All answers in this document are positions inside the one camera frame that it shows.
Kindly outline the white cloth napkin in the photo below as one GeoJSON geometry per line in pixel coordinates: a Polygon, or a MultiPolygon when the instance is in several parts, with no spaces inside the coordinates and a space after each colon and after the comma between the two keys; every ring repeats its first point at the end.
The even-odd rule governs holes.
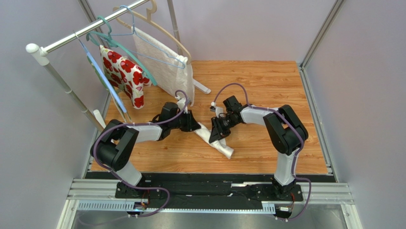
{"type": "Polygon", "coordinates": [[[194,130],[194,132],[208,145],[210,145],[212,148],[215,148],[217,151],[219,151],[220,153],[222,153],[227,159],[231,159],[232,154],[234,152],[234,149],[229,147],[226,144],[225,139],[221,139],[221,140],[216,140],[212,143],[209,143],[209,138],[210,138],[210,134],[211,131],[209,131],[209,129],[203,125],[202,123],[198,122],[198,124],[201,126],[200,129],[194,130]]]}

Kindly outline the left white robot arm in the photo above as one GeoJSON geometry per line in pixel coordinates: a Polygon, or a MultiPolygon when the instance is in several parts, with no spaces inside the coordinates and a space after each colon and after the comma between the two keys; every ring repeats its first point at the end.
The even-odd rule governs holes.
{"type": "Polygon", "coordinates": [[[186,98],[177,103],[166,102],[161,112],[148,123],[124,124],[116,119],[111,120],[93,143],[90,155],[123,183],[136,186],[142,179],[141,172],[130,162],[136,143],[161,141],[173,129],[182,132],[201,129],[187,105],[186,98]]]}

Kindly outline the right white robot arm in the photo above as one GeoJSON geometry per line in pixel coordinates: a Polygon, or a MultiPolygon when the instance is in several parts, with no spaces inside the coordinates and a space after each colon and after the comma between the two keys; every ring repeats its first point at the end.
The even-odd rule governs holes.
{"type": "Polygon", "coordinates": [[[274,173],[274,194],[287,196],[296,183],[297,157],[308,138],[308,131],[289,105],[264,108],[241,104],[235,96],[223,101],[226,112],[212,105],[216,116],[211,119],[212,130],[209,143],[220,141],[231,134],[237,124],[257,124],[266,127],[274,148],[278,152],[277,169],[274,173]]]}

